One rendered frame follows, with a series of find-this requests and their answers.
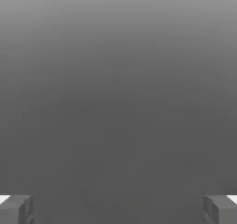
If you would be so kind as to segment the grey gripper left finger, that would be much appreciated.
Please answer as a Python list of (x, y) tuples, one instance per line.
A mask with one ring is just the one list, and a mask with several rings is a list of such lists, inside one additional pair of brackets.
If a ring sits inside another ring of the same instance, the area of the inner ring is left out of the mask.
[(32, 195), (0, 195), (0, 224), (35, 224)]

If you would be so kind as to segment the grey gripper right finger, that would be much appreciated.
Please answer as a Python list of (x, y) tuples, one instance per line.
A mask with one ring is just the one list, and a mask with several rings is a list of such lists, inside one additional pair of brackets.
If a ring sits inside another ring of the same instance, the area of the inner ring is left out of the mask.
[(202, 224), (237, 224), (237, 195), (205, 195)]

